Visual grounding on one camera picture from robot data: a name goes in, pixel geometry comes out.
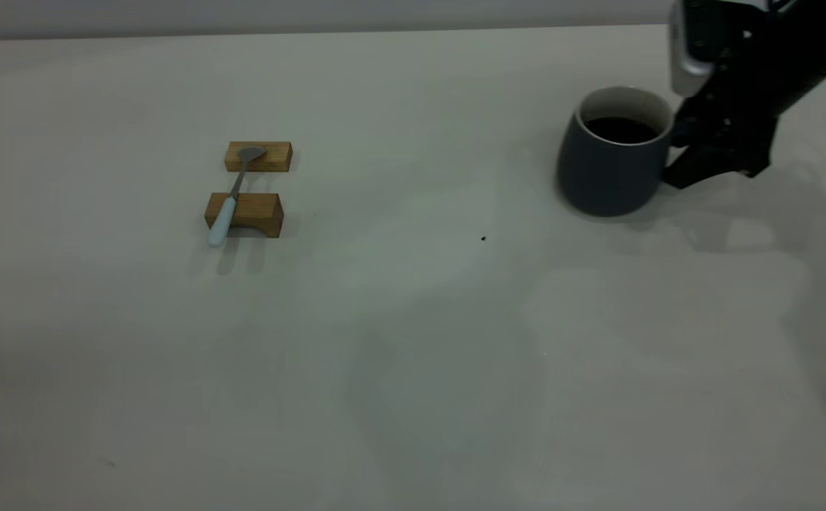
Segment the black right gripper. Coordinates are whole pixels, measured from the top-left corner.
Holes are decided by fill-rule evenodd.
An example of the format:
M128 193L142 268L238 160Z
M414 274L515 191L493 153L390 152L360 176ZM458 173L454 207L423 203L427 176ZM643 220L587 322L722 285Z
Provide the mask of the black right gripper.
M673 117L671 145L686 149L666 166L662 182L685 189L727 172L753 178L766 170L778 126L777 69L717 64L705 85L706 99L683 100Z

